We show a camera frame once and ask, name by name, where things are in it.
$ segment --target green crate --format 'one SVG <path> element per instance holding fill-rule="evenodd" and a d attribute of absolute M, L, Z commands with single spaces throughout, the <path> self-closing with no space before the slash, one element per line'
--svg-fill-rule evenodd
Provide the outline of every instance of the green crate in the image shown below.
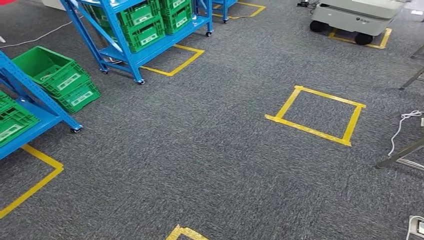
<path fill-rule="evenodd" d="M 112 29 L 105 29 L 105 31 L 115 42 L 117 42 Z M 131 52 L 137 53 L 165 37 L 164 22 L 161 16 L 158 15 L 145 27 L 133 32 L 124 31 L 123 34 Z"/>
<path fill-rule="evenodd" d="M 9 95 L 0 90 L 0 114 L 15 104 L 16 102 Z"/>
<path fill-rule="evenodd" d="M 87 81 L 87 74 L 74 60 L 36 46 L 12 60 L 50 95 L 60 97 Z"/>
<path fill-rule="evenodd" d="M 192 2 L 182 6 L 171 15 L 162 15 L 166 34 L 175 34 L 192 21 Z"/>
<path fill-rule="evenodd" d="M 0 147 L 30 129 L 40 120 L 19 104 L 0 113 Z"/>
<path fill-rule="evenodd" d="M 160 0 L 160 11 L 162 15 L 170 16 L 180 10 L 182 6 L 192 4 L 192 0 Z"/>
<path fill-rule="evenodd" d="M 96 6 L 90 7 L 98 24 L 102 28 L 110 28 L 109 20 L 103 9 Z M 159 12 L 159 0 L 146 0 L 119 12 L 116 17 L 122 31 L 134 32 L 148 24 L 149 20 L 159 16 Z"/>
<path fill-rule="evenodd" d="M 81 84 L 69 94 L 61 98 L 53 96 L 53 99 L 55 99 L 56 102 L 68 113 L 74 114 L 99 97 L 99 90 L 97 90 L 96 86 L 89 80 L 86 83 Z"/>

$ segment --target crate label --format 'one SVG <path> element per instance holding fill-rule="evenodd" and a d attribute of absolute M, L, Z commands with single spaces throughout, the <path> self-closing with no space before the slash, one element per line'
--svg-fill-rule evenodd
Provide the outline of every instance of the crate label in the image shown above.
<path fill-rule="evenodd" d="M 2 133 L 0 133 L 0 142 L 5 140 L 7 137 L 9 137 L 10 135 L 12 135 L 13 133 L 15 133 L 16 131 L 18 131 L 21 128 L 22 128 L 22 126 L 20 126 L 18 124 L 13 124 L 11 127 L 9 127 L 8 129 L 6 129 Z"/>
<path fill-rule="evenodd" d="M 180 6 L 182 3 L 184 3 L 186 0 L 178 0 L 178 1 L 174 1 L 172 3 L 173 8 L 176 8 L 178 6 Z"/>
<path fill-rule="evenodd" d="M 151 36 L 149 36 L 149 37 L 147 37 L 147 38 L 143 39 L 143 40 L 141 41 L 141 45 L 143 46 L 143 45 L 145 45 L 145 44 L 148 44 L 148 43 L 150 43 L 152 40 L 155 40 L 157 37 L 158 37 L 158 35 L 155 33 L 155 34 L 153 34 L 153 35 L 151 35 Z"/>
<path fill-rule="evenodd" d="M 132 23 L 134 23 L 134 25 L 141 24 L 142 22 L 149 20 L 151 18 L 153 18 L 152 13 L 149 13 L 147 15 L 144 15 L 142 17 L 135 19 L 134 21 L 132 21 Z"/>
<path fill-rule="evenodd" d="M 69 86 L 69 84 L 73 83 L 75 80 L 79 79 L 81 75 L 78 73 L 74 73 L 70 78 L 63 81 L 61 84 L 57 85 L 57 88 L 62 91 L 64 88 Z"/>
<path fill-rule="evenodd" d="M 178 28 L 179 26 L 183 25 L 185 22 L 187 22 L 187 17 L 186 16 L 183 19 L 179 20 L 176 23 L 176 27 Z"/>
<path fill-rule="evenodd" d="M 76 105 L 80 104 L 82 101 L 84 101 L 85 99 L 87 99 L 91 95 L 93 95 L 93 92 L 88 91 L 84 95 L 82 95 L 82 96 L 78 97 L 77 99 L 71 101 L 70 104 L 72 105 L 72 107 L 75 107 Z"/>

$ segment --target white robot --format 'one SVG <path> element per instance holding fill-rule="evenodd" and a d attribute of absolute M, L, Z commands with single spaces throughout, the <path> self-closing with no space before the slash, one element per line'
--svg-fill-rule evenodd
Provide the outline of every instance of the white robot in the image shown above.
<path fill-rule="evenodd" d="M 357 32 L 355 42 L 367 45 L 380 35 L 411 0 L 320 0 L 310 29 L 322 32 L 327 25 Z"/>

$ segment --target yellow tape line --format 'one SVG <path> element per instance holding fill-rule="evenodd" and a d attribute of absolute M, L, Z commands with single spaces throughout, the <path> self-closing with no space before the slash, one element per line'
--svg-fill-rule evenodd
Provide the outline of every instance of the yellow tape line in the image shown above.
<path fill-rule="evenodd" d="M 284 114 L 287 112 L 287 110 L 293 104 L 296 97 L 299 95 L 299 93 L 301 91 L 356 106 L 356 108 L 353 111 L 352 116 L 350 117 L 349 123 L 347 124 L 347 128 L 344 131 L 343 138 L 332 136 L 332 135 L 323 133 L 321 131 L 318 131 L 318 130 L 315 130 L 315 129 L 312 129 L 312 128 L 309 128 L 309 127 L 306 127 L 306 126 L 303 126 L 303 125 L 300 125 L 300 124 L 297 124 L 297 123 L 283 119 Z M 333 95 L 330 95 L 330 94 L 327 94 L 327 93 L 323 93 L 323 92 L 320 92 L 320 91 L 312 90 L 310 88 L 306 88 L 304 86 L 296 85 L 296 86 L 294 86 L 293 93 L 288 97 L 287 101 L 284 103 L 284 105 L 278 111 L 276 116 L 271 116 L 271 115 L 265 114 L 265 118 L 268 119 L 268 120 L 272 120 L 276 123 L 284 124 L 284 125 L 302 130 L 304 132 L 307 132 L 307 133 L 310 133 L 310 134 L 313 134 L 313 135 L 317 135 L 321 138 L 331 140 L 333 142 L 351 147 L 352 144 L 351 144 L 350 141 L 351 141 L 352 134 L 354 132 L 354 128 L 356 126 L 356 123 L 358 122 L 358 118 L 359 118 L 359 115 L 361 113 L 361 109 L 365 108 L 365 107 L 366 107 L 365 104 L 362 104 L 362 103 L 359 103 L 359 102 L 347 100 L 347 99 L 344 99 L 344 98 L 341 98 L 341 97 L 338 97 L 338 96 L 333 96 Z"/>
<path fill-rule="evenodd" d="M 177 225 L 172 230 L 172 232 L 169 234 L 166 240 L 177 240 L 180 237 L 180 235 L 189 237 L 192 240 L 208 240 L 206 237 L 202 236 L 200 233 L 195 232 L 188 227 L 180 227 L 180 225 Z"/>
<path fill-rule="evenodd" d="M 31 195 L 33 195 L 35 192 L 40 190 L 44 185 L 46 185 L 48 182 L 50 182 L 54 177 L 56 177 L 59 173 L 63 171 L 63 164 L 54 160 L 53 158 L 47 156 L 46 154 L 38 151 L 37 149 L 29 146 L 28 144 L 25 144 L 21 147 L 23 150 L 27 151 L 32 156 L 40 159 L 41 161 L 45 162 L 46 164 L 52 166 L 54 171 L 49 173 L 46 177 L 44 177 L 41 181 L 39 181 L 37 184 L 35 184 L 33 187 L 31 187 L 28 191 L 26 191 L 24 194 L 22 194 L 20 197 L 18 197 L 16 200 L 14 200 L 11 204 L 0 210 L 0 219 L 2 219 L 4 216 L 6 216 L 8 213 L 10 213 L 13 209 L 15 209 L 17 206 L 22 204 L 25 200 L 27 200 Z"/>
<path fill-rule="evenodd" d="M 337 31 L 337 28 L 333 28 L 333 30 L 330 32 L 328 37 L 331 38 L 331 39 L 340 40 L 340 41 L 351 43 L 351 44 L 356 44 L 356 42 L 354 40 L 336 36 L 336 31 Z M 385 49 L 387 42 L 389 41 L 389 36 L 390 36 L 391 33 L 392 33 L 392 29 L 386 28 L 380 45 L 367 44 L 365 46 L 370 47 L 370 48 L 374 48 L 374 49 Z"/>
<path fill-rule="evenodd" d="M 162 71 L 162 70 L 152 68 L 152 67 L 148 67 L 148 66 L 141 66 L 140 68 L 146 69 L 146 70 L 158 73 L 158 74 L 163 74 L 163 75 L 168 76 L 168 77 L 172 77 L 175 74 L 177 74 L 179 71 L 181 71 L 183 68 L 187 67 L 187 65 L 191 64 L 194 60 L 196 60 L 200 55 L 202 55 L 205 52 L 204 50 L 200 50 L 200 49 L 196 49 L 196 48 L 192 48 L 192 47 L 188 47 L 188 46 L 182 46 L 182 45 L 178 45 L 178 44 L 175 44 L 174 47 L 179 48 L 179 49 L 188 50 L 188 51 L 191 51 L 191 52 L 195 52 L 195 54 L 193 56 L 191 56 L 189 59 L 187 59 L 185 62 L 183 62 L 181 65 L 176 67 L 171 72 Z"/>
<path fill-rule="evenodd" d="M 255 7 L 258 9 L 249 16 L 228 16 L 229 19 L 253 18 L 254 16 L 258 15 L 260 12 L 262 12 L 266 8 L 266 6 L 256 5 L 256 4 L 241 2 L 241 1 L 236 2 L 236 4 L 247 5 L 247 6 Z M 221 5 L 217 4 L 213 7 L 213 9 L 215 10 L 219 9 L 220 6 Z M 221 14 L 216 14 L 216 13 L 213 13 L 212 15 L 215 17 L 221 17 L 221 18 L 223 17 Z"/>

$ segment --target blue metal shelf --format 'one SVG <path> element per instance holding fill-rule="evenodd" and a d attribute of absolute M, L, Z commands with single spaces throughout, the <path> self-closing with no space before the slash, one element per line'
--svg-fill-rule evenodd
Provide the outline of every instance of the blue metal shelf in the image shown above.
<path fill-rule="evenodd" d="M 55 116 L 50 112 L 24 100 L 23 98 L 19 98 L 16 102 L 28 110 L 30 113 L 34 114 L 40 122 L 26 130 L 24 133 L 19 135 L 17 138 L 8 142 L 6 145 L 0 147 L 0 159 L 3 159 L 10 153 L 14 152 L 16 149 L 20 148 L 22 145 L 28 143 L 29 141 L 35 139 L 48 129 L 52 128 L 56 124 L 58 124 L 62 119 L 59 116 Z"/>
<path fill-rule="evenodd" d="M 67 123 L 75 132 L 83 127 L 29 79 L 2 51 L 0 51 L 0 84 L 18 94 L 19 98 L 16 102 L 40 119 L 36 125 L 0 147 L 0 160 L 61 121 Z"/>
<path fill-rule="evenodd" d="M 146 48 L 145 50 L 139 51 L 137 53 L 131 53 L 131 57 L 135 60 L 135 63 L 134 63 L 135 66 L 140 67 L 141 65 L 152 60 L 157 55 L 163 53 L 164 51 L 166 51 L 173 45 L 177 44 L 179 41 L 181 41 L 188 35 L 198 30 L 205 23 L 207 23 L 208 20 L 209 19 L 207 17 L 196 16 L 196 19 L 193 20 L 192 23 L 189 23 L 185 27 L 181 28 L 176 34 L 166 35 L 164 38 L 153 43 L 150 47 Z M 100 53 L 102 55 L 105 55 L 114 59 L 119 59 L 122 61 L 125 60 L 124 55 L 113 46 L 108 46 L 106 48 L 103 48 L 102 50 L 100 50 Z"/>
<path fill-rule="evenodd" d="M 212 22 L 212 1 L 213 0 L 195 0 L 193 3 L 195 19 L 192 23 L 189 23 L 182 29 L 180 29 L 174 35 L 167 35 L 164 38 L 160 39 L 158 42 L 153 43 L 152 45 L 146 47 L 137 53 L 132 53 L 128 48 L 127 41 L 125 40 L 124 34 L 122 32 L 121 26 L 119 24 L 116 13 L 121 12 L 133 5 L 143 2 L 143 0 L 114 0 L 113 3 L 110 0 L 98 0 L 98 1 L 88 1 L 88 0 L 60 0 L 63 6 L 66 9 L 70 19 L 75 24 L 76 29 L 79 34 L 82 36 L 85 44 L 88 46 L 88 49 L 93 54 L 94 58 L 97 61 L 100 71 L 107 73 L 109 71 L 108 67 L 116 68 L 119 70 L 127 71 L 131 73 L 134 77 L 134 81 L 139 84 L 144 84 L 145 80 L 140 74 L 139 67 L 148 61 L 152 60 L 159 54 L 163 53 L 174 44 L 178 43 L 188 35 L 194 33 L 196 30 L 203 26 L 207 26 L 206 36 L 210 36 L 213 32 L 213 22 Z M 110 27 L 113 31 L 114 36 L 116 37 L 117 43 L 114 42 L 111 37 L 99 26 L 99 24 L 94 20 L 95 17 L 88 14 L 84 8 L 81 7 L 81 4 L 90 4 L 103 8 L 104 14 L 106 15 Z M 81 22 L 80 17 L 77 15 L 77 11 L 81 13 L 88 22 L 94 27 L 94 29 L 105 38 L 108 46 L 103 46 L 102 49 L 97 49 L 92 38 L 87 32 L 86 27 Z M 126 63 L 126 65 L 117 65 L 111 64 L 103 59 L 103 57 L 111 57 L 118 59 Z"/>

